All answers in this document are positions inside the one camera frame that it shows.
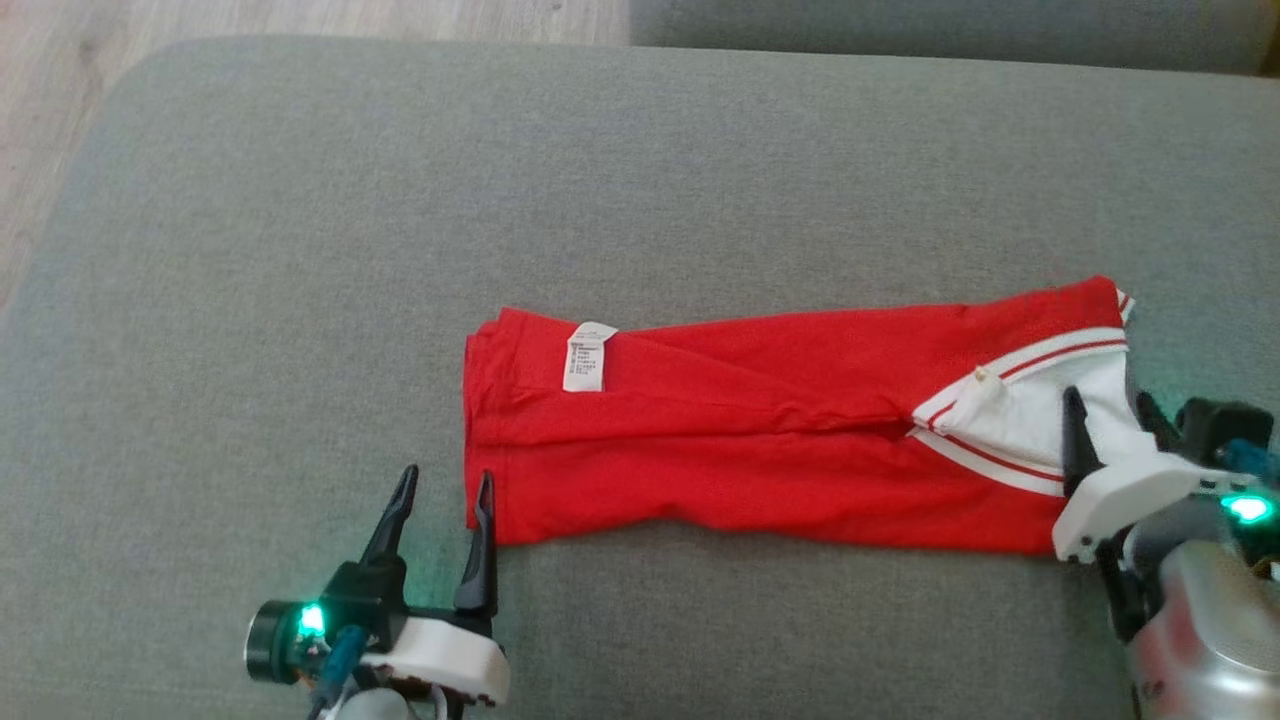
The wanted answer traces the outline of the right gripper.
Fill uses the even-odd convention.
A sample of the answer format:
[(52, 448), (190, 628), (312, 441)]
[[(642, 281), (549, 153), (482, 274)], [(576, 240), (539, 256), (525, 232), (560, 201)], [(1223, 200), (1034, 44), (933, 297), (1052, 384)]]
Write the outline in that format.
[(1277, 521), (1275, 415), (1251, 404), (1189, 398), (1170, 419), (1156, 397), (1135, 395), (1153, 454), (1103, 465), (1087, 425), (1080, 391), (1062, 392), (1062, 492), (1068, 505), (1053, 527), (1057, 556), (1098, 562), (1102, 542), (1187, 500), (1215, 501), (1235, 528), (1263, 532)]

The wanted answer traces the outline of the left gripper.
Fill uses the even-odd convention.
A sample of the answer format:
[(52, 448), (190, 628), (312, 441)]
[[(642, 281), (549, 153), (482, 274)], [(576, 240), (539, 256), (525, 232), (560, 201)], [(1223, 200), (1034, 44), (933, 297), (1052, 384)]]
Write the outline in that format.
[(358, 562), (310, 601), (270, 600), (250, 621), (244, 669), (255, 682), (308, 688), (310, 708), (493, 707), (509, 696), (498, 612), (495, 484), (481, 475), (475, 528), (449, 609), (404, 600), (401, 539), (420, 468), (402, 471)]

